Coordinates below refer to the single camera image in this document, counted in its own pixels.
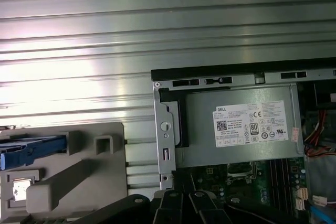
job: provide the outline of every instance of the power supply label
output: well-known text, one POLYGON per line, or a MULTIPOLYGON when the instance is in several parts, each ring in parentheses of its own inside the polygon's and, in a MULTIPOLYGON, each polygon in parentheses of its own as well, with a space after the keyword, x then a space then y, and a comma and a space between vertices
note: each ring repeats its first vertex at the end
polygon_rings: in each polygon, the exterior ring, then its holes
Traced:
POLYGON ((284 101, 220 106, 213 119, 216 147, 288 140, 284 101))

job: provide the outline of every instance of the motherboard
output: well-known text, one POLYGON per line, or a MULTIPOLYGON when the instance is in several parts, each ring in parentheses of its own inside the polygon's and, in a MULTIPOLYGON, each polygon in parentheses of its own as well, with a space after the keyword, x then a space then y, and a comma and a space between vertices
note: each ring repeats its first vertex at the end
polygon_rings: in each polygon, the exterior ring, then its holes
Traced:
POLYGON ((307 187, 303 158, 190 167, 178 171, 190 175, 196 190, 211 191, 219 201, 224 202, 230 195, 242 195, 297 218, 306 216, 295 205, 297 190, 307 187))

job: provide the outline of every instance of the wire bundle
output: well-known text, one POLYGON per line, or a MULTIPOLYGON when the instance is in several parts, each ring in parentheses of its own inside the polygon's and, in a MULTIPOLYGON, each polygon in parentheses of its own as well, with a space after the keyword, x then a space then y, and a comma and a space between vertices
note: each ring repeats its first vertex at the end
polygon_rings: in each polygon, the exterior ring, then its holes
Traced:
POLYGON ((326 110, 319 111, 319 122, 314 131, 305 139, 305 155, 308 157, 322 157, 328 155, 336 155, 335 149, 327 146, 320 146, 320 136, 324 130, 324 123, 326 122, 326 110))

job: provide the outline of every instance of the white connector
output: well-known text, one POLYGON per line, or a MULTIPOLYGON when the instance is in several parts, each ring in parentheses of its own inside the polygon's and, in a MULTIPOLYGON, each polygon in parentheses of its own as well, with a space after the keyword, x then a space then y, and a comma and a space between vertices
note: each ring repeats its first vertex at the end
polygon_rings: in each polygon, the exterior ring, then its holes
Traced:
POLYGON ((317 206, 325 207, 328 204, 328 199, 325 197, 313 195, 313 202, 317 206))
POLYGON ((304 203, 305 203, 305 201, 303 199, 296 198, 295 199, 295 204, 296 204, 295 208, 298 209, 298 210, 300 210, 300 211, 305 210, 304 203))
POLYGON ((308 189, 306 187, 300 188, 297 191, 297 196, 300 199, 307 200, 308 199, 308 189))

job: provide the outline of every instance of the ventilation slot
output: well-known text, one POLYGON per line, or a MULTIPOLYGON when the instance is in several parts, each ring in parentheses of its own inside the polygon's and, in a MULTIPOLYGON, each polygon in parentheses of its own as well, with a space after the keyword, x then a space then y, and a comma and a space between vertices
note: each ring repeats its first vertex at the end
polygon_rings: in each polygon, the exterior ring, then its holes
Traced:
POLYGON ((199 85, 199 80, 181 80, 181 81, 173 81, 173 87, 181 87, 181 86, 197 86, 199 85))
POLYGON ((220 77, 218 79, 206 79, 205 83, 206 84, 214 84, 214 83, 231 84, 232 83, 232 77, 220 77))
POLYGON ((307 77, 307 72, 303 71, 303 72, 297 72, 296 73, 298 78, 305 78, 307 77))
POLYGON ((295 75, 295 72, 292 72, 292 73, 281 73, 281 78, 282 79, 295 79, 296 75, 295 75))

